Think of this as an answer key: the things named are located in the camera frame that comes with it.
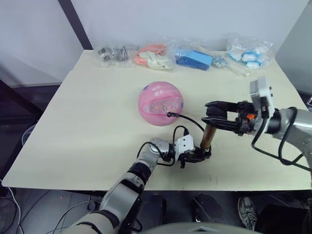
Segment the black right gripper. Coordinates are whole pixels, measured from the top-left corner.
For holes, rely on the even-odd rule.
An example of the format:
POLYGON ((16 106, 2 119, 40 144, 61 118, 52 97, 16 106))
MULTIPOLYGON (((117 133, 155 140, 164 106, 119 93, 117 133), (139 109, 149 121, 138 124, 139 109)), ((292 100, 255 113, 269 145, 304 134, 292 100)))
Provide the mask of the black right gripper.
POLYGON ((244 134, 249 134, 254 131, 254 126, 258 118, 258 111, 250 102, 242 101, 233 103, 225 101, 212 101, 206 103, 205 107, 216 107, 226 112, 237 112, 235 122, 216 117, 204 117, 201 119, 210 126, 220 130, 234 132, 239 136, 243 136, 244 134))

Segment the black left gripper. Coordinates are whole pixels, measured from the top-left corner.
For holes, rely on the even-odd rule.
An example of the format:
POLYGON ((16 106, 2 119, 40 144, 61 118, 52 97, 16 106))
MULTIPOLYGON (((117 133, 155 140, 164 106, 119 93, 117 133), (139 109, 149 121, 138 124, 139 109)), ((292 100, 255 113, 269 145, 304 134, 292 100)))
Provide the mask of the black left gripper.
POLYGON ((212 149, 209 147, 208 149, 198 148, 196 147, 195 150, 184 152, 179 155, 178 161, 180 162, 180 168, 184 169, 186 163, 199 163, 203 162, 210 158, 212 154, 212 149))

